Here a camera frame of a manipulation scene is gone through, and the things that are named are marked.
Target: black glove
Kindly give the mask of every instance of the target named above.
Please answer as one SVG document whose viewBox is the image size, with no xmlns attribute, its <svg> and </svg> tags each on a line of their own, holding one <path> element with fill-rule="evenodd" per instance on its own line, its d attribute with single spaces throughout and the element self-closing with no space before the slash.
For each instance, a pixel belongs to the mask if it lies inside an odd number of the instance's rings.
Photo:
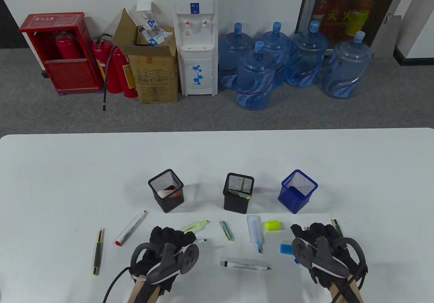
<svg viewBox="0 0 434 303">
<path fill-rule="evenodd" d="M 341 260 L 349 269 L 351 275 L 355 276 L 355 280 L 358 281 L 360 278 L 364 280 L 365 275 L 368 272 L 368 267 L 366 263 L 362 263 L 361 265 L 357 264 L 350 256 L 348 250 L 342 246 L 336 246 L 334 242 L 342 236 L 336 231 L 336 229 L 332 225 L 325 225 L 321 223 L 313 223 L 310 225 L 308 230 L 302 230 L 302 228 L 294 224 L 291 226 L 291 230 L 294 233 L 296 238 L 301 238 L 314 247 L 317 247 L 316 239 L 324 236 L 332 248 L 332 255 L 335 258 Z M 358 303 L 358 299 L 355 296 L 354 292 L 347 286 L 348 280 L 343 278 L 338 278 L 328 274 L 317 268 L 309 269 L 310 276 L 312 277 L 315 283 L 320 283 L 322 287 L 330 289 L 332 283 L 336 285 L 336 287 L 341 290 L 344 289 L 342 295 L 346 299 L 348 303 Z"/>
<path fill-rule="evenodd" d="M 180 230 L 174 230 L 169 227 L 161 229 L 161 227 L 157 226 L 154 227 L 154 229 L 152 230 L 149 242 L 151 244 L 161 246 L 161 249 L 164 247 L 164 244 L 171 243 L 176 247 L 175 252 L 178 252 L 182 247 L 192 244 L 195 239 L 196 236 L 192 232 L 184 234 Z M 133 268 L 130 267 L 129 272 L 131 275 L 145 276 L 149 272 L 149 270 L 160 261 L 161 256 L 158 253 L 151 250 L 146 250 L 146 252 L 143 254 L 142 260 L 138 261 Z M 163 295 L 164 291 L 166 290 L 170 292 L 170 290 L 172 289 L 172 283 L 175 278 L 176 276 L 173 276 L 165 280 L 164 282 L 159 283 L 158 285 L 150 285 L 145 282 L 134 302 L 146 303 L 158 286 L 161 287 L 160 293 L 158 295 Z"/>
</svg>

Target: blue cap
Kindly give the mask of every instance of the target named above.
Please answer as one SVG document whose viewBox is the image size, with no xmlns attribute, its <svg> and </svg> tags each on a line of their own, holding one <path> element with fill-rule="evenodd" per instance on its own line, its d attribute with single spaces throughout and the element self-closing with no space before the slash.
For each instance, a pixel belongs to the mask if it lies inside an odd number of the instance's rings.
<svg viewBox="0 0 434 303">
<path fill-rule="evenodd" d="M 280 33 L 281 27 L 282 27 L 282 23 L 274 22 L 273 23 L 273 33 L 276 33 L 276 34 Z"/>
<path fill-rule="evenodd" d="M 294 255 L 293 253 L 293 246 L 290 244 L 281 244 L 280 245 L 280 253 L 284 255 Z"/>
<path fill-rule="evenodd" d="M 354 42 L 355 43 L 361 43 L 363 41 L 363 38 L 366 34 L 363 31 L 359 31 L 354 36 Z"/>
<path fill-rule="evenodd" d="M 310 29 L 309 31 L 312 33 L 316 33 L 319 30 L 319 22 L 318 21 L 313 21 L 310 23 Z"/>
<path fill-rule="evenodd" d="M 262 53 L 262 50 L 264 49 L 265 44 L 262 41 L 256 41 L 255 43 L 255 52 L 256 53 Z"/>
<path fill-rule="evenodd" d="M 235 23 L 234 24 L 234 33 L 235 34 L 241 34 L 242 30 L 243 30 L 243 24 L 241 24 L 241 23 Z"/>
</svg>

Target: red cabinet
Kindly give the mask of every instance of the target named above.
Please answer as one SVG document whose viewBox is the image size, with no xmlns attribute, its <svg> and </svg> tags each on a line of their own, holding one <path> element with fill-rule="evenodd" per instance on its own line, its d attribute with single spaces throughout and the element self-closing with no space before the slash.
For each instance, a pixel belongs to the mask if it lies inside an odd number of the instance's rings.
<svg viewBox="0 0 434 303">
<path fill-rule="evenodd" d="M 60 95 L 102 91 L 84 13 L 31 14 L 20 31 L 27 33 Z"/>
</svg>

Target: table surface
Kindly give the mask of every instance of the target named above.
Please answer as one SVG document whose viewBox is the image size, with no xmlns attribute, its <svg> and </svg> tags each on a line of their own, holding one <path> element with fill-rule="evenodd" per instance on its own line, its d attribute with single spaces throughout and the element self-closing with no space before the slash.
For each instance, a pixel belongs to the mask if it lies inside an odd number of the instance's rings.
<svg viewBox="0 0 434 303">
<path fill-rule="evenodd" d="M 159 302 L 324 302 L 329 294 L 279 253 L 291 223 L 337 218 L 363 248 L 365 302 L 433 302 L 431 229 L 434 131 L 352 129 L 143 134 L 11 135 L 0 139 L 0 301 L 101 302 L 134 248 L 156 226 L 210 219 L 194 269 Z M 172 168 L 185 202 L 164 214 L 147 181 Z M 281 182 L 300 169 L 319 184 L 297 215 L 277 201 Z M 228 173 L 255 178 L 249 214 L 280 220 L 264 254 L 249 242 L 245 215 L 223 210 Z M 119 248 L 116 236 L 141 210 L 146 219 Z M 227 242 L 225 219 L 236 241 Z M 92 276 L 105 227 L 100 275 Z M 269 262 L 271 271 L 230 270 L 225 258 Z M 109 302 L 126 302 L 133 283 L 116 283 Z"/>
</svg>

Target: floor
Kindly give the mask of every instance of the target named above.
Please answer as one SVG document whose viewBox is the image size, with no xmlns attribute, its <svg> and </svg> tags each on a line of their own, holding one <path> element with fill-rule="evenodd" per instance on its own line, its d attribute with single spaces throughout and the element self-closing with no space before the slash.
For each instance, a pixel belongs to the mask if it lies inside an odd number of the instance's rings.
<svg viewBox="0 0 434 303">
<path fill-rule="evenodd" d="M 273 91 L 262 112 L 239 108 L 234 93 L 145 105 L 122 95 L 59 97 L 30 49 L 0 50 L 0 137 L 6 134 L 199 130 L 434 127 L 434 67 L 374 60 L 351 100 L 316 88 Z"/>
</svg>

